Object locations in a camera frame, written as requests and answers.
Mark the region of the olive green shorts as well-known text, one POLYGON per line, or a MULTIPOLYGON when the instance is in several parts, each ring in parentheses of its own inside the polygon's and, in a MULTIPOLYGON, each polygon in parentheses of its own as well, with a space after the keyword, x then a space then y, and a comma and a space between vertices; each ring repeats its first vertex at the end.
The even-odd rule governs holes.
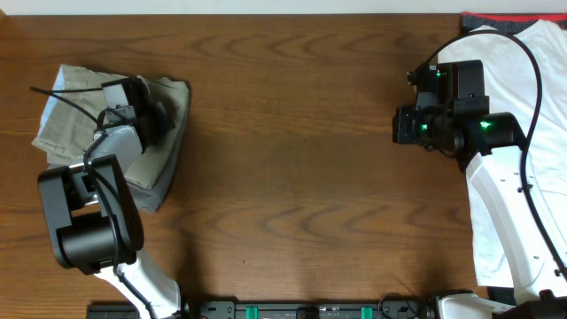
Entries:
MULTIPOLYGON (((62 65, 52 88, 93 89, 104 82, 119 80, 122 77, 121 74, 91 71, 82 66, 62 65)), ((189 109, 190 89, 185 82, 174 82, 167 77, 144 82, 148 84, 151 96, 164 103, 172 113, 175 124, 158 144, 148 147, 125 173, 129 182, 150 189, 165 172, 175 139, 183 130, 181 124, 189 109)), ((54 97, 49 97, 32 145, 48 154, 49 163, 69 165, 92 143, 96 128, 97 125, 85 114, 54 97)))

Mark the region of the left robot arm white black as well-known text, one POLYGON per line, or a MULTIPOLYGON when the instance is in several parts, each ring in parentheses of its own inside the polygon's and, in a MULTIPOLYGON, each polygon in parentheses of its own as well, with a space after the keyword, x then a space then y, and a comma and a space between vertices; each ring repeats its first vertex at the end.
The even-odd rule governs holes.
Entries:
POLYGON ((57 263, 117 289, 139 318, 186 318, 179 284, 144 250, 144 229, 125 173, 174 123, 139 77, 98 86, 105 107, 90 119, 93 140, 70 166, 37 180, 57 263))

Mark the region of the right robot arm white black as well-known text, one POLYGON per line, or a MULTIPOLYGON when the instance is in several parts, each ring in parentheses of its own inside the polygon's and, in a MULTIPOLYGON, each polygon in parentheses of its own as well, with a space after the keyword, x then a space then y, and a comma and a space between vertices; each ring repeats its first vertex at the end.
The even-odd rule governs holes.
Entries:
POLYGON ((528 178, 527 141, 512 113, 492 113, 483 75, 439 69, 408 73, 412 105, 397 108, 392 140, 456 160, 478 192, 511 270, 516 305, 470 292, 433 297, 425 318, 564 318, 565 266, 558 228, 540 187, 528 178))

